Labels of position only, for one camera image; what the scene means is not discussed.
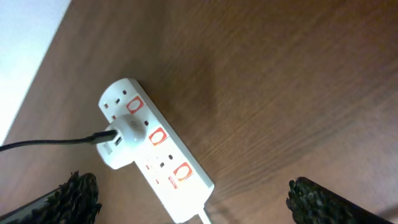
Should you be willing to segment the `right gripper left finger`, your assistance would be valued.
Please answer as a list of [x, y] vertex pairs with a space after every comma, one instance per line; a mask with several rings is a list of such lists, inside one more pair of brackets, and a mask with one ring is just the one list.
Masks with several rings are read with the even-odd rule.
[[78, 171], [59, 188], [1, 216], [1, 223], [11, 224], [94, 224], [102, 204], [92, 173]]

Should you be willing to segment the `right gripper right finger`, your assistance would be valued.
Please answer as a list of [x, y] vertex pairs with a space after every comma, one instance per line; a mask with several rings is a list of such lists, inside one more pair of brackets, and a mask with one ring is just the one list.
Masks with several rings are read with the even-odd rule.
[[286, 206], [296, 224], [390, 224], [306, 177], [289, 181]]

